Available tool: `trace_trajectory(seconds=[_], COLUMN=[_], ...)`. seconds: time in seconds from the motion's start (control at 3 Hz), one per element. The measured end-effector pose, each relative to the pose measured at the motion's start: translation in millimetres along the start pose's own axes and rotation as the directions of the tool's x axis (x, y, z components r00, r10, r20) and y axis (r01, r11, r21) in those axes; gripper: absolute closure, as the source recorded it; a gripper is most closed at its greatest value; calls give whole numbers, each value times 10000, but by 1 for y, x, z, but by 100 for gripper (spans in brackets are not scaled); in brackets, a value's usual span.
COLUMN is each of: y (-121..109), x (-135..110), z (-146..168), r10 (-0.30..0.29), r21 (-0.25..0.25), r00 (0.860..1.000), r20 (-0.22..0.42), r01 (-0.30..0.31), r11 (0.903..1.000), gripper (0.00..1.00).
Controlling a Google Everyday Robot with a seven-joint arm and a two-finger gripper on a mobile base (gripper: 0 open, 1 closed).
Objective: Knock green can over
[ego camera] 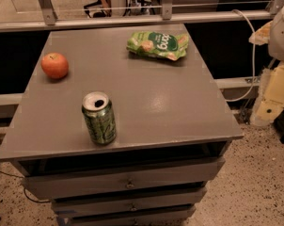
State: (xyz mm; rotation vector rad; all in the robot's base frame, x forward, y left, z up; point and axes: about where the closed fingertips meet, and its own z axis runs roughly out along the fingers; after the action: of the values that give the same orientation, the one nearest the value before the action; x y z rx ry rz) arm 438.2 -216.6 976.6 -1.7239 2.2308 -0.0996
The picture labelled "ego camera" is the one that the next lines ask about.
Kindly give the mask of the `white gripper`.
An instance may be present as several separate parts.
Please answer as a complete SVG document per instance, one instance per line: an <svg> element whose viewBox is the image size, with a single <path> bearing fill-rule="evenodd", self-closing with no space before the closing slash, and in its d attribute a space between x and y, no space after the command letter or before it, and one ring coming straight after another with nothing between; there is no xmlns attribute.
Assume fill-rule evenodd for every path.
<svg viewBox="0 0 284 226"><path fill-rule="evenodd" d="M267 126L284 110L284 6L272 22L253 32L249 41L256 45L269 42L269 55L281 61L276 68L263 70L250 116L252 125Z"/></svg>

